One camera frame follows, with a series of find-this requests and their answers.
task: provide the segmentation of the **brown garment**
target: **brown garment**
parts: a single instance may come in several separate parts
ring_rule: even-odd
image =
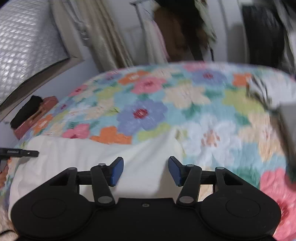
[[[160,7],[154,13],[154,21],[163,35],[170,61],[181,61],[187,44],[177,16],[166,8]]]
[[[203,60],[200,44],[207,46],[207,35],[202,28],[197,29],[164,7],[154,12],[154,20],[163,35],[170,62],[181,61],[188,47],[195,60]]]

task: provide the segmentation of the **hanging clothes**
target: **hanging clothes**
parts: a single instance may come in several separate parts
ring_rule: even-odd
[[[99,60],[103,70],[133,66],[131,56],[112,18],[107,2],[104,0],[79,0],[75,2],[82,17],[79,24],[84,25],[82,29],[85,29],[89,38],[88,46]]]
[[[296,11],[281,0],[274,0],[279,17],[285,27],[285,48],[279,69],[296,74]]]
[[[213,44],[217,41],[217,35],[211,21],[207,2],[205,0],[195,0],[195,7],[204,21],[202,28],[207,35],[207,42],[210,47],[213,47]]]
[[[145,20],[147,53],[149,64],[165,64],[168,62],[168,52],[165,42],[156,22]]]
[[[295,2],[295,0],[283,0],[283,3],[288,4],[296,12],[296,2]]]
[[[187,44],[178,17],[168,9],[159,7],[154,12],[154,20],[164,38],[169,60],[181,61]]]
[[[184,55],[187,46],[189,47],[195,60],[203,60],[200,45],[207,47],[208,37],[203,30],[204,21],[195,6],[195,0],[156,0],[156,2],[161,7],[155,11],[155,13],[157,13],[155,21],[159,25],[164,36],[166,48],[171,60],[182,60],[182,56]],[[163,23],[167,22],[167,26],[169,26],[169,28],[166,26],[160,26],[160,18],[162,18],[161,21]],[[172,40],[172,37],[174,37],[176,33],[173,34],[171,31],[168,32],[168,29],[171,29],[171,31],[177,31],[179,35],[182,35],[182,38],[186,43],[185,48],[178,48],[176,44],[173,44],[174,41]]]

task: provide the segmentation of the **metal screw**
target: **metal screw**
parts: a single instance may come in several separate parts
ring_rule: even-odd
[[[109,196],[101,196],[98,198],[98,202],[99,203],[103,203],[103,204],[107,204],[113,201],[113,198],[109,197]]]
[[[194,201],[194,199],[192,197],[189,196],[183,196],[179,198],[179,201],[185,204],[189,204],[192,203]]]

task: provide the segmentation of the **circular pad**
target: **circular pad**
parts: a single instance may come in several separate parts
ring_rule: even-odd
[[[277,203],[255,188],[227,187],[205,198],[200,206],[204,222],[232,239],[259,239],[273,234],[281,220]]]
[[[17,201],[11,219],[22,236],[57,240],[78,231],[91,213],[91,204],[85,197],[62,186],[49,186]]]

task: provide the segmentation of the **dark clothing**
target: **dark clothing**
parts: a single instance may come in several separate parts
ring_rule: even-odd
[[[8,0],[0,0],[0,8],[2,8],[3,5],[7,2],[8,2]]]
[[[194,24],[184,21],[179,15],[166,7],[160,7],[155,11],[154,21],[163,35],[165,47],[170,57],[169,61],[181,61],[188,47],[195,60],[202,60],[200,41],[196,35],[198,28]]]
[[[42,102],[43,100],[41,97],[32,95],[30,100],[18,111],[16,116],[10,122],[11,128],[17,129],[24,121],[34,115],[38,111]]]
[[[289,5],[296,12],[296,1],[295,0],[283,0],[283,3]]]
[[[284,27],[273,10],[243,6],[244,25],[250,49],[250,63],[277,68],[284,52]]]
[[[156,0],[156,2],[176,14],[187,25],[192,24],[195,28],[201,28],[204,23],[194,0]]]

